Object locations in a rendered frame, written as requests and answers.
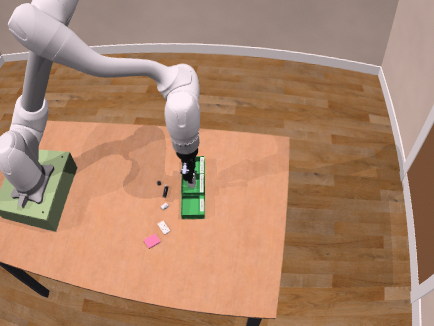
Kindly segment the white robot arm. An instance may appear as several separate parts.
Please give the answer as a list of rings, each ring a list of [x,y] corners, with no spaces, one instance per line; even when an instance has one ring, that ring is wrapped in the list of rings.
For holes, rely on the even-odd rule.
[[[29,49],[29,55],[10,130],[0,137],[0,170],[14,186],[11,197],[19,198],[22,208],[28,201],[43,202],[54,171],[53,165],[38,162],[49,114],[45,93],[53,62],[96,77],[150,77],[167,101],[165,121],[173,149],[190,154],[200,144],[200,88],[195,70],[187,64],[168,67],[151,60],[98,54],[68,28],[78,1],[32,0],[16,7],[8,22],[11,34]]]

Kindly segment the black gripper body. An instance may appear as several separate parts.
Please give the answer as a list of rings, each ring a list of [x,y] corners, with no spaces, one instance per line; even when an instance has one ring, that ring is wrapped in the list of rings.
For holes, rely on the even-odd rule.
[[[179,159],[182,160],[182,166],[184,166],[184,163],[186,163],[186,167],[191,166],[190,164],[190,160],[195,158],[198,154],[198,148],[197,150],[195,150],[194,152],[190,153],[190,154],[180,154],[178,152],[176,152],[176,155]]]

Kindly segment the green three-compartment bin rack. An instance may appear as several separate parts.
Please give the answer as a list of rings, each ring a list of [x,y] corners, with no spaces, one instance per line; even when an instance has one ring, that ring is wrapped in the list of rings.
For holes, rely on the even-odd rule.
[[[205,157],[195,157],[197,173],[195,188],[188,188],[187,181],[181,177],[181,218],[182,219],[205,219]],[[200,182],[200,189],[199,189]],[[182,201],[183,199],[183,201]],[[200,214],[199,214],[200,203]],[[196,214],[196,215],[193,215]]]

